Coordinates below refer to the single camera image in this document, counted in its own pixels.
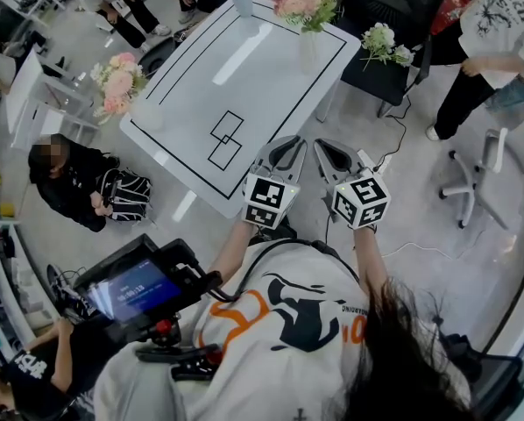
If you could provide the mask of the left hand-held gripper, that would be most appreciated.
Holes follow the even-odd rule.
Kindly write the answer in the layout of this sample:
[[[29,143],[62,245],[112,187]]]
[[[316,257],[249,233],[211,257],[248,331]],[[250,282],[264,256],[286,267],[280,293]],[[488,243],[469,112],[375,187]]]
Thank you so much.
[[[243,186],[243,221],[277,229],[300,193],[298,181],[307,150],[307,141],[299,135],[275,139],[259,150],[255,173],[247,174]]]

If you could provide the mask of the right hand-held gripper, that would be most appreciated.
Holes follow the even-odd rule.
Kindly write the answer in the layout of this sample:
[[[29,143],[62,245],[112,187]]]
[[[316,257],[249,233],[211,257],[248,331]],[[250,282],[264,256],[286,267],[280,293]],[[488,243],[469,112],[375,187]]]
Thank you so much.
[[[332,139],[316,139],[314,152],[321,178],[332,185],[332,213],[352,230],[382,220],[392,201],[376,164],[363,150]],[[336,178],[336,171],[346,172]]]

